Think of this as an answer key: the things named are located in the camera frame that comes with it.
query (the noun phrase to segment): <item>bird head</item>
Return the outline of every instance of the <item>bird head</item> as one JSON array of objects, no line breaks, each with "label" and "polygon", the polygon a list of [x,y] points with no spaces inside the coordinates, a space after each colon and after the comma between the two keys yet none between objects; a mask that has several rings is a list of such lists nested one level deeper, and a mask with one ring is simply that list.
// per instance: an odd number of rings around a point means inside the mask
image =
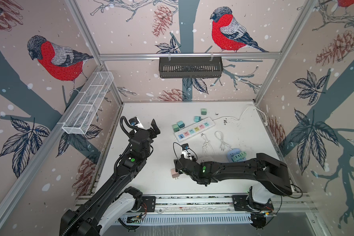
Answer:
[{"label": "bird head", "polygon": [[28,51],[29,55],[32,60],[35,58],[42,60],[42,52],[41,52],[41,46],[43,43],[47,42],[47,40],[39,35],[33,36],[31,39],[28,41]]},{"label": "bird head", "polygon": [[220,20],[220,18],[226,14],[232,14],[231,8],[227,6],[221,6],[215,9],[210,19],[213,20],[215,23],[217,23]]}]

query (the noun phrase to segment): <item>black metal basket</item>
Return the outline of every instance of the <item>black metal basket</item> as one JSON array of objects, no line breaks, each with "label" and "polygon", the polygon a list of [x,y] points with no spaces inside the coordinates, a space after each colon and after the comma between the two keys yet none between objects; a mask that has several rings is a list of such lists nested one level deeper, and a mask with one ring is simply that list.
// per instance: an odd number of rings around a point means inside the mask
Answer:
[{"label": "black metal basket", "polygon": [[219,78],[223,72],[222,57],[161,57],[161,78]]}]

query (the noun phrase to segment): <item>coiled white cable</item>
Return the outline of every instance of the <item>coiled white cable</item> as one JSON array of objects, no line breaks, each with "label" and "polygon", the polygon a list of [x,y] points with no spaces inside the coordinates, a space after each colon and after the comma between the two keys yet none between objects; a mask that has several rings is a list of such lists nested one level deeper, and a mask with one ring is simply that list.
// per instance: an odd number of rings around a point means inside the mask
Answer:
[{"label": "coiled white cable", "polygon": [[215,155],[215,151],[214,151],[214,149],[212,148],[212,146],[211,146],[211,144],[210,144],[210,140],[207,139],[207,137],[206,137],[205,134],[201,134],[201,137],[202,137],[202,139],[205,140],[205,142],[204,142],[204,144],[203,144],[203,146],[202,146],[203,156],[209,156],[209,155],[207,154],[207,147],[210,147],[210,148],[211,148],[211,150],[212,150],[212,156],[214,156],[214,155]]},{"label": "coiled white cable", "polygon": [[225,146],[227,146],[227,147],[229,147],[230,149],[232,149],[230,145],[228,145],[228,144],[226,144],[226,143],[224,142],[224,135],[223,135],[223,133],[222,133],[221,131],[216,131],[214,135],[215,135],[215,137],[221,142],[221,144],[220,144],[220,149],[221,149],[222,151],[225,150]]}]

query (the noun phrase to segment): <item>red bird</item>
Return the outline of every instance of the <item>red bird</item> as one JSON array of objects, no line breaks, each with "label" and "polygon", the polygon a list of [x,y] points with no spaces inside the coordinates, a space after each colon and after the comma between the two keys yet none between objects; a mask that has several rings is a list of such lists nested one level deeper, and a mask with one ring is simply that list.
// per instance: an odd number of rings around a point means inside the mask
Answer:
[{"label": "red bird", "polygon": [[229,7],[222,6],[212,13],[212,39],[224,50],[234,50],[237,52],[240,48],[256,48],[261,52],[267,52],[260,48],[246,31],[246,28],[240,25]]},{"label": "red bird", "polygon": [[85,62],[93,58],[70,47],[56,45],[39,35],[28,41],[28,51],[31,59],[37,58],[54,78],[73,81],[74,88],[69,92],[70,95],[73,91],[78,91],[75,89],[75,79],[83,73]]}]

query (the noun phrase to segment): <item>white power cord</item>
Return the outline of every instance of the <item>white power cord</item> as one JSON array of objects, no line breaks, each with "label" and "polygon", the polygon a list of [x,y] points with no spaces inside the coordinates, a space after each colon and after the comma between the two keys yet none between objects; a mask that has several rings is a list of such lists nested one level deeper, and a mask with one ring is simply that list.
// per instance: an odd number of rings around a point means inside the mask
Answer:
[{"label": "white power cord", "polygon": [[210,148],[211,148],[211,150],[212,150],[212,156],[214,156],[214,155],[215,155],[215,151],[214,151],[214,149],[212,148],[212,146],[211,146],[211,144],[210,144],[210,140],[207,139],[207,137],[206,137],[205,134],[201,134],[201,137],[202,137],[202,139],[205,140],[205,142],[204,142],[204,144],[203,144],[203,146],[202,146],[203,156],[209,156],[209,155],[207,154],[207,147],[210,147]]},{"label": "white power cord", "polygon": [[249,108],[249,107],[251,107],[251,106],[254,106],[255,107],[255,109],[257,109],[258,111],[260,111],[264,116],[265,116],[265,122],[264,122],[264,125],[265,126],[268,126],[268,121],[267,121],[267,118],[266,118],[266,114],[263,112],[263,111],[261,111],[260,109],[258,109],[255,105],[253,105],[253,104],[250,104],[244,111],[243,111],[243,113],[241,113],[241,115],[240,115],[240,117],[238,118],[238,119],[236,119],[235,117],[232,117],[232,116],[222,116],[222,117],[220,117],[220,118],[218,118],[218,119],[215,119],[215,120],[219,120],[219,119],[222,119],[222,118],[232,118],[232,119],[234,119],[234,120],[236,120],[236,121],[239,121],[240,120],[240,118],[241,118],[241,116],[246,112],[246,110]]},{"label": "white power cord", "polygon": [[225,146],[227,146],[227,147],[229,147],[230,149],[232,149],[230,145],[228,145],[228,144],[226,144],[226,143],[224,142],[224,135],[223,135],[223,133],[222,133],[221,131],[216,131],[216,132],[215,132],[215,137],[221,142],[221,144],[220,144],[220,149],[221,149],[222,151],[225,150]]}]

